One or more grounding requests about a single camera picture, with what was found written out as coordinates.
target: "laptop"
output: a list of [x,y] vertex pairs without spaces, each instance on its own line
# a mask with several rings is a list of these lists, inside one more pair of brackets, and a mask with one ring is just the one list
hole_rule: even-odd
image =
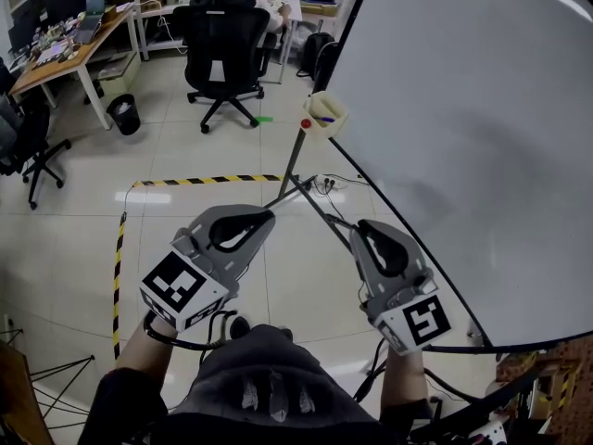
[[76,41],[88,45],[99,29],[105,13],[105,0],[86,0],[86,15],[78,29]]

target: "black sleeve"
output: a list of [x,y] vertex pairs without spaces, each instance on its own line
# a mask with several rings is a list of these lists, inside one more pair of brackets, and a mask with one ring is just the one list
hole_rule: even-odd
[[418,400],[405,405],[387,407],[382,413],[379,422],[396,432],[398,442],[406,443],[414,421],[428,423],[432,418],[432,411],[428,400]]
[[79,445],[121,444],[167,415],[158,385],[133,369],[116,369],[99,383]]

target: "tile floor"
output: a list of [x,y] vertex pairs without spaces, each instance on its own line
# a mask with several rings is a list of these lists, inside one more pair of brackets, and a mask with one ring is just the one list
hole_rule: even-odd
[[[101,375],[113,366],[111,347],[112,273],[124,198],[136,180],[207,177],[226,174],[283,174],[300,121],[299,107],[311,82],[289,68],[283,85],[266,84],[266,97],[246,106],[273,123],[250,128],[232,108],[213,119],[203,135],[198,121],[208,109],[189,105],[183,57],[162,57],[143,64],[132,87],[143,125],[129,137],[117,129],[105,132],[93,110],[82,104],[83,91],[72,82],[54,113],[51,139],[65,136],[72,150],[57,158],[66,183],[58,190],[43,178],[39,208],[30,211],[28,186],[19,177],[0,178],[0,311],[25,335],[17,345],[32,371],[74,361],[90,354],[96,360],[69,389],[68,398],[90,404]],[[271,65],[269,78],[279,67]],[[111,98],[106,97],[107,104]],[[331,172],[346,177],[355,170],[328,143],[307,140],[296,172]],[[134,188],[128,197],[128,221],[120,293],[122,346],[146,308],[138,295],[140,273],[167,248],[179,227],[210,206],[230,203],[262,205],[274,199],[279,183],[214,184]],[[332,194],[350,220],[377,219],[398,225],[379,197],[367,186],[350,184]],[[325,210],[332,208],[318,198]],[[302,197],[275,209],[276,227],[241,282],[241,296],[230,307],[252,323],[286,325],[295,342],[310,350],[337,382],[353,393],[370,366],[379,335],[358,306],[360,280],[349,254]],[[448,290],[442,278],[437,279]],[[456,329],[443,344],[465,344],[469,317],[448,290]],[[204,323],[182,337],[203,340]],[[427,367],[453,386],[484,394],[494,376],[492,357],[425,355]],[[163,397],[177,404],[196,375],[198,355],[176,349]],[[44,387],[59,390],[72,373],[53,376]],[[381,381],[363,402],[378,414]],[[462,407],[447,401],[446,410]],[[52,425],[79,422],[80,416],[56,413]],[[57,443],[75,443],[82,427],[59,429]]]

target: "whiteboard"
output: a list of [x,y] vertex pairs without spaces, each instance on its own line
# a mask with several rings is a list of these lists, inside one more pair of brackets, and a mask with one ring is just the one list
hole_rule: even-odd
[[593,8],[364,0],[328,92],[335,141],[494,346],[593,330]]

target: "trash bin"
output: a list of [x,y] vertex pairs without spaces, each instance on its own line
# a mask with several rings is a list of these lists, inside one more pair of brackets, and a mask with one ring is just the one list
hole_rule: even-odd
[[140,116],[138,116],[138,110],[131,94],[119,95],[113,99],[107,108],[107,114],[111,116],[124,135],[132,135],[140,127]]

